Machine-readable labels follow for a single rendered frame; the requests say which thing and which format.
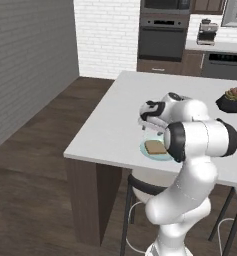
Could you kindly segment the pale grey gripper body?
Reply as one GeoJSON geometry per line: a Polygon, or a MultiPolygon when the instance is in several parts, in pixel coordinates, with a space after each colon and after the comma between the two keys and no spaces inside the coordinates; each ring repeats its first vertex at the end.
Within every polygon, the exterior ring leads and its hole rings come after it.
{"type": "Polygon", "coordinates": [[[143,130],[151,129],[154,130],[157,134],[162,134],[168,126],[166,122],[156,117],[150,117],[148,121],[144,121],[141,117],[139,117],[138,124],[142,127],[143,130]]]}

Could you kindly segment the toasted bread slice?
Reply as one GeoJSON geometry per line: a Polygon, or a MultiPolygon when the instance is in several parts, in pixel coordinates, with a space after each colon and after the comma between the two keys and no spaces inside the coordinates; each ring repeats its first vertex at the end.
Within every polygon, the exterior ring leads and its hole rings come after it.
{"type": "Polygon", "coordinates": [[[146,151],[151,155],[166,154],[166,148],[159,140],[147,140],[145,143],[146,151]]]}

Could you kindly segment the light blue plate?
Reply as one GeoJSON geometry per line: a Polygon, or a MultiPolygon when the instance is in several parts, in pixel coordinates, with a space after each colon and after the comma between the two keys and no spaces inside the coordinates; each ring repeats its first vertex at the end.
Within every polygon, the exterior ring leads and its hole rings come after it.
{"type": "Polygon", "coordinates": [[[146,157],[152,159],[152,160],[157,160],[157,161],[170,161],[172,160],[172,157],[169,155],[169,153],[167,152],[166,154],[157,154],[157,155],[151,155],[146,151],[145,145],[144,143],[147,140],[159,140],[163,143],[163,141],[161,139],[146,139],[144,141],[141,142],[140,144],[140,151],[142,154],[144,154],[146,157]]]}

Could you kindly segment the wooden dining counter white top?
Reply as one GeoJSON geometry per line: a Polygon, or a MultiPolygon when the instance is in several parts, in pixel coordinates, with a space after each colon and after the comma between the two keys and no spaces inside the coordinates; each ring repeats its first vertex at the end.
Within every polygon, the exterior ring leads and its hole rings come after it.
{"type": "MultiPolygon", "coordinates": [[[[203,101],[213,118],[237,130],[237,114],[218,109],[215,101],[235,80],[123,71],[64,152],[76,238],[99,246],[102,243],[124,168],[147,168],[177,174],[174,161],[154,161],[139,149],[143,139],[139,109],[148,100],[175,92],[203,101]]],[[[237,151],[213,160],[222,185],[237,184],[237,151]]]]}

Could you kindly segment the brown drawer under oven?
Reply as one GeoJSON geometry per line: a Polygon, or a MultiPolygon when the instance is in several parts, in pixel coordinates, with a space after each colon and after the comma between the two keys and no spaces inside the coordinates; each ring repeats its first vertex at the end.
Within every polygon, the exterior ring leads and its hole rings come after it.
{"type": "Polygon", "coordinates": [[[180,75],[182,63],[139,59],[137,62],[137,70],[139,72],[180,75]]]}

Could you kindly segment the brown base cupboard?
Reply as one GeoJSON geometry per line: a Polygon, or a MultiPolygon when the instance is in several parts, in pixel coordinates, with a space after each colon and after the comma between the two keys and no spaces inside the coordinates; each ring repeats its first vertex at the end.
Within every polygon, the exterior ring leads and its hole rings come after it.
{"type": "Polygon", "coordinates": [[[182,58],[181,74],[185,76],[200,77],[204,54],[200,51],[185,50],[182,58]]]}

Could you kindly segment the black pot with succulent plant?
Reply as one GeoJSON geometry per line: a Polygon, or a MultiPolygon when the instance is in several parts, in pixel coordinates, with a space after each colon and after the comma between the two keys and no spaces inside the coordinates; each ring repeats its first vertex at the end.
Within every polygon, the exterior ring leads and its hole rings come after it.
{"type": "Polygon", "coordinates": [[[216,105],[225,113],[237,113],[237,87],[227,90],[216,101],[216,105]]]}

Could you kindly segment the dark grey dishwasher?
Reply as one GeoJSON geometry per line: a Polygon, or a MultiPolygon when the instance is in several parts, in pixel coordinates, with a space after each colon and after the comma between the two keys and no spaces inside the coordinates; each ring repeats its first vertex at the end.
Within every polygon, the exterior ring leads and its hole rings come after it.
{"type": "Polygon", "coordinates": [[[237,80],[237,54],[206,53],[202,64],[201,76],[237,80]]]}

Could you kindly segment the silver coffee machine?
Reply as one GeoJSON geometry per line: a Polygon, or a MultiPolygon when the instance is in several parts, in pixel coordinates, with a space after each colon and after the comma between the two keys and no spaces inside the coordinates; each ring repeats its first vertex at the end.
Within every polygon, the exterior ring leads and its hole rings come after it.
{"type": "Polygon", "coordinates": [[[214,45],[218,24],[213,23],[210,19],[202,19],[197,34],[198,45],[214,45]]]}

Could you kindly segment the black microwave oven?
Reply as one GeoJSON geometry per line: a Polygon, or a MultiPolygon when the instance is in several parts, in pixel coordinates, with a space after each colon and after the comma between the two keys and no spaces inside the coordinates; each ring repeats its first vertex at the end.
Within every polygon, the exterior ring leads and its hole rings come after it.
{"type": "Polygon", "coordinates": [[[190,0],[141,0],[142,13],[188,14],[190,0]]]}

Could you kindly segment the grey framed window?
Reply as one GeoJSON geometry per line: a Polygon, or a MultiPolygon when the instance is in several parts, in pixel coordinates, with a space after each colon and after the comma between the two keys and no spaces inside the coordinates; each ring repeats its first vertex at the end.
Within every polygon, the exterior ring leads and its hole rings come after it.
{"type": "Polygon", "coordinates": [[[237,27],[237,0],[226,1],[221,26],[237,27]]]}

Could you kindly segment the dark grey wall oven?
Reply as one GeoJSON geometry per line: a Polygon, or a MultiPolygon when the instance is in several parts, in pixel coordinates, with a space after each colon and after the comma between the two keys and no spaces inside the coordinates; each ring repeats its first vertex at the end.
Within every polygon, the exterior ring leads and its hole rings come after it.
{"type": "Polygon", "coordinates": [[[138,58],[180,62],[188,23],[188,15],[142,15],[139,21],[138,58]]]}

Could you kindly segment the brown wall cupboards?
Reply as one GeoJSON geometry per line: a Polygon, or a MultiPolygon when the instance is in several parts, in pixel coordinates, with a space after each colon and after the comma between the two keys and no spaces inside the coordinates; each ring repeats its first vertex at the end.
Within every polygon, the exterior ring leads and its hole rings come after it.
{"type": "Polygon", "coordinates": [[[193,14],[221,15],[226,0],[192,0],[193,14]]]}

